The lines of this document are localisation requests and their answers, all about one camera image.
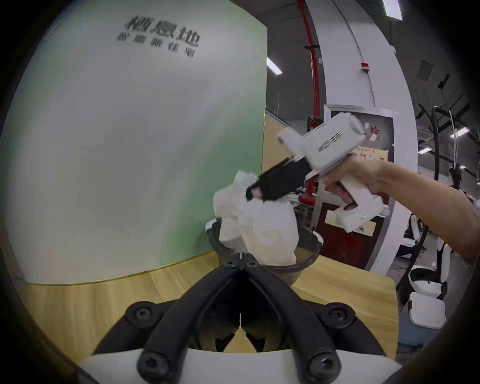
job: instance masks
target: wooden table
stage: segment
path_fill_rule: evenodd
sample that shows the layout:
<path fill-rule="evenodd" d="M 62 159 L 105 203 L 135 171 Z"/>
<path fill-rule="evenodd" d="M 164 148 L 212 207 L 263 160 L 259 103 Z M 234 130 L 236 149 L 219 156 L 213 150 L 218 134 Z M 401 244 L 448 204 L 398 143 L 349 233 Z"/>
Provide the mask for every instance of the wooden table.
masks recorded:
<path fill-rule="evenodd" d="M 126 308 L 141 300 L 179 298 L 218 266 L 214 252 L 179 264 L 115 280 L 69 286 L 27 284 L 21 296 L 34 320 L 75 362 L 92 351 Z M 391 279 L 319 257 L 294 284 L 302 297 L 321 304 L 350 305 L 375 335 L 387 356 L 395 358 L 398 311 Z M 240 329 L 226 352 L 254 352 Z"/>

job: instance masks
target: white chair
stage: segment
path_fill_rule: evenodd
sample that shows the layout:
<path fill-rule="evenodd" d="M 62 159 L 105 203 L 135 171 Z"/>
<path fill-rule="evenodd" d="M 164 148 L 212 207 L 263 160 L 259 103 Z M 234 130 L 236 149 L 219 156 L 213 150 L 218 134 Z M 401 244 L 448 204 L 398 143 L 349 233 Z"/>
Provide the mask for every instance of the white chair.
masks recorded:
<path fill-rule="evenodd" d="M 408 280 L 415 292 L 436 299 L 443 299 L 447 293 L 447 277 L 450 271 L 450 248 L 441 238 L 437 239 L 437 268 L 414 265 Z"/>
<path fill-rule="evenodd" d="M 413 249 L 419 240 L 420 228 L 418 219 L 415 215 L 411 215 L 407 224 L 407 230 L 405 231 L 405 235 L 400 243 L 400 247 L 398 247 L 396 255 L 409 259 L 412 256 Z"/>

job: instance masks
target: white tissue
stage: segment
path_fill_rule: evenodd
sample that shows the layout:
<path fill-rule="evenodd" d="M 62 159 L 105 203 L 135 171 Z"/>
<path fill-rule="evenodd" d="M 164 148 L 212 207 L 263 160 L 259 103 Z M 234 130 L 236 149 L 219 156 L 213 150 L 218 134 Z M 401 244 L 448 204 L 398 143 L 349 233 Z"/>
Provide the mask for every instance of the white tissue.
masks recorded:
<path fill-rule="evenodd" d="M 253 173 L 238 171 L 233 183 L 215 192 L 213 196 L 213 211 L 216 217 L 222 218 L 220 241 L 234 240 L 240 237 L 238 213 L 241 206 L 247 203 L 245 193 L 247 188 L 257 181 Z"/>
<path fill-rule="evenodd" d="M 239 171 L 234 182 L 214 195 L 215 215 L 222 217 L 220 241 L 243 239 L 249 253 L 263 265 L 293 265 L 299 241 L 295 212 L 288 199 L 247 201 L 256 176 Z"/>

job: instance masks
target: fluorescent light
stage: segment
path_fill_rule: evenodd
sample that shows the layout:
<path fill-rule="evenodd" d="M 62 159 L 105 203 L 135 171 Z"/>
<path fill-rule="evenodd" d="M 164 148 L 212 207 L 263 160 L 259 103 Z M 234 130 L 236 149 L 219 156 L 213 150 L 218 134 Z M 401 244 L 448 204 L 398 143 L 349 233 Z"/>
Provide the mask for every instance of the fluorescent light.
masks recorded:
<path fill-rule="evenodd" d="M 457 138 L 460 137 L 461 135 L 464 135 L 465 133 L 467 133 L 468 131 L 470 131 L 470 129 L 468 129 L 467 127 L 463 127 L 461 130 L 457 131 L 456 132 L 456 136 Z"/>
<path fill-rule="evenodd" d="M 424 154 L 424 153 L 430 152 L 431 150 L 432 149 L 430 147 L 425 147 L 425 148 L 419 150 L 419 153 Z"/>
<path fill-rule="evenodd" d="M 273 63 L 273 61 L 271 61 L 269 58 L 267 58 L 267 67 L 270 68 L 272 70 L 272 72 L 276 75 L 281 75 L 282 74 L 282 71 L 280 70 L 280 68 L 278 68 Z"/>
<path fill-rule="evenodd" d="M 402 20 L 402 12 L 397 0 L 383 0 L 383 2 L 387 16 Z"/>

